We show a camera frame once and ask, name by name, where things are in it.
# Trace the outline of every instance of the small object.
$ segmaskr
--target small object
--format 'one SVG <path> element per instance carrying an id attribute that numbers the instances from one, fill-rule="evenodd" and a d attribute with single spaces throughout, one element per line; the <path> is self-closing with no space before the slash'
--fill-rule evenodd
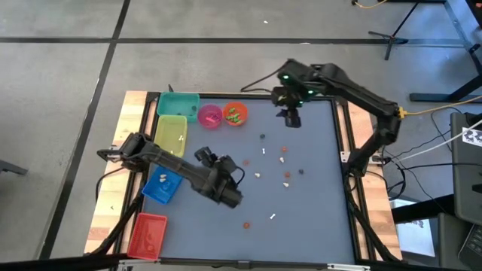
<path id="1" fill-rule="evenodd" d="M 163 246 L 167 217 L 140 213 L 134 225 L 127 255 L 136 259 L 157 260 Z"/>
<path id="2" fill-rule="evenodd" d="M 231 126 L 243 125 L 248 120 L 248 108 L 242 102 L 229 102 L 223 108 L 223 117 Z"/>
<path id="3" fill-rule="evenodd" d="M 162 92 L 157 103 L 157 114 L 185 116 L 189 123 L 196 122 L 197 110 L 200 107 L 198 93 Z"/>
<path id="4" fill-rule="evenodd" d="M 188 120 L 185 116 L 162 115 L 157 122 L 154 143 L 171 154 L 182 157 L 184 155 L 186 140 L 178 140 L 188 137 Z"/>
<path id="5" fill-rule="evenodd" d="M 181 176 L 158 166 L 142 189 L 142 193 L 160 204 L 167 204 L 175 195 L 181 182 Z"/>
<path id="6" fill-rule="evenodd" d="M 221 125 L 223 111 L 213 104 L 204 105 L 197 113 L 197 121 L 207 129 L 217 129 Z"/>

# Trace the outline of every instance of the white sticker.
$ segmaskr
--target white sticker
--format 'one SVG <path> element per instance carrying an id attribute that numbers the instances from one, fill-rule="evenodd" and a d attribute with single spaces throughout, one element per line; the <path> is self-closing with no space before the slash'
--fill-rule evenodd
<path id="1" fill-rule="evenodd" d="M 482 147 L 482 131 L 476 129 L 462 128 L 462 141 L 471 145 Z"/>

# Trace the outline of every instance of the concrete floor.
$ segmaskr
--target concrete floor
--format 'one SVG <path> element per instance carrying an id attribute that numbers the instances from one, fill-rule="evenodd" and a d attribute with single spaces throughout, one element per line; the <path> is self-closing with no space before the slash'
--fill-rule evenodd
<path id="1" fill-rule="evenodd" d="M 450 3 L 469 41 L 478 41 L 480 33 L 465 2 Z M 122 4 L 122 0 L 44 0 L 32 6 L 28 0 L 4 0 L 0 2 L 0 37 L 111 37 Z M 362 10 L 352 7 L 349 0 L 136 0 L 130 4 L 121 37 L 371 38 L 368 30 L 393 32 L 411 5 L 384 4 Z M 399 35 L 459 38 L 443 5 L 420 5 Z M 0 261 L 34 257 L 107 47 L 0 43 L 0 139 L 5 142 L 0 145 L 0 159 L 29 169 L 24 177 L 0 175 L 0 246 L 4 248 Z M 355 82 L 408 111 L 419 111 L 438 105 L 409 102 L 408 93 L 449 93 L 477 74 L 463 48 L 396 47 L 389 61 L 383 60 L 384 53 L 384 46 L 373 45 L 119 44 L 53 257 L 80 255 L 84 250 L 95 182 L 105 168 L 96 151 L 111 144 L 127 90 L 166 91 L 171 84 L 176 91 L 236 92 L 287 58 L 295 58 L 305 63 L 334 62 Z M 270 79 L 260 87 L 275 84 Z M 480 112 L 479 105 L 459 109 Z M 443 131 L 449 129 L 449 114 L 447 110 L 435 115 Z M 429 115 L 410 117 L 402 124 L 399 140 L 387 150 L 399 153 L 435 136 Z M 406 166 L 428 160 L 449 162 L 450 152 L 439 148 L 407 161 Z M 417 169 L 416 174 L 432 196 L 452 192 L 450 167 Z M 389 166 L 385 175 L 390 184 L 399 179 Z M 405 195 L 427 199 L 411 176 Z"/>

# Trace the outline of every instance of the wooden table frame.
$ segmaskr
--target wooden table frame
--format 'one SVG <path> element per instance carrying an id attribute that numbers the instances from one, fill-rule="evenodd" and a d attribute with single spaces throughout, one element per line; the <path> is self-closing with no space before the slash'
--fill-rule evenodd
<path id="1" fill-rule="evenodd" d="M 222 94 L 223 96 L 239 96 L 238 93 L 211 93 Z M 159 93 L 148 93 L 145 91 L 127 91 L 124 104 L 121 109 L 117 128 L 114 134 L 112 145 L 121 146 L 125 138 L 131 132 L 145 132 L 152 134 L 155 131 L 157 121 L 156 107 L 157 97 Z M 334 111 L 335 117 L 338 117 L 340 128 L 339 136 L 341 136 L 341 147 L 345 151 L 353 148 L 361 147 L 373 133 L 370 115 L 358 106 L 345 103 L 337 105 Z M 108 163 L 105 172 L 110 172 L 118 168 L 118 164 Z M 383 174 L 379 166 L 369 165 L 368 170 Z M 147 176 L 142 173 L 130 173 L 127 170 L 116 172 L 102 181 L 99 191 L 99 199 L 93 214 L 92 224 L 90 225 L 89 235 L 84 251 L 91 252 L 96 249 L 102 240 L 107 237 L 115 224 L 119 221 L 121 214 L 125 211 L 132 197 L 128 195 L 136 195 L 139 188 L 143 185 L 142 180 Z M 393 222 L 391 208 L 386 193 L 385 182 L 378 176 L 367 174 L 363 178 L 350 179 L 353 186 L 357 184 L 352 194 L 355 197 L 361 211 L 368 216 L 371 226 L 377 233 L 383 244 L 397 258 L 401 259 L 401 252 L 398 245 L 398 237 Z M 355 249 L 355 257 L 358 259 L 381 260 L 380 256 L 375 252 L 374 247 L 367 238 L 358 221 L 355 222 L 354 217 L 350 216 L 352 223 L 356 223 L 355 231 L 357 238 L 354 244 L 358 244 L 359 249 Z M 119 239 L 111 248 L 109 253 L 124 253 L 130 240 L 130 233 L 133 222 L 136 217 L 133 216 L 126 225 L 122 239 Z"/>

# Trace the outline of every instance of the orange object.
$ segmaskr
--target orange object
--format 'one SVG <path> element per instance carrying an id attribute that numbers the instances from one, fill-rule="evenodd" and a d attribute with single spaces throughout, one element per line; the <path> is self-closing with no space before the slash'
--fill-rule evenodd
<path id="1" fill-rule="evenodd" d="M 233 113 L 230 113 L 229 110 L 232 108 L 235 110 Z M 239 114 L 238 120 L 240 120 L 240 122 L 234 123 L 226 119 L 226 117 L 234 116 L 235 114 Z M 227 124 L 231 126 L 240 126 L 248 120 L 248 108 L 242 102 L 229 102 L 223 108 L 223 118 L 227 121 Z"/>
<path id="2" fill-rule="evenodd" d="M 127 256 L 143 260 L 157 260 L 163 245 L 167 217 L 140 213 L 137 215 Z"/>

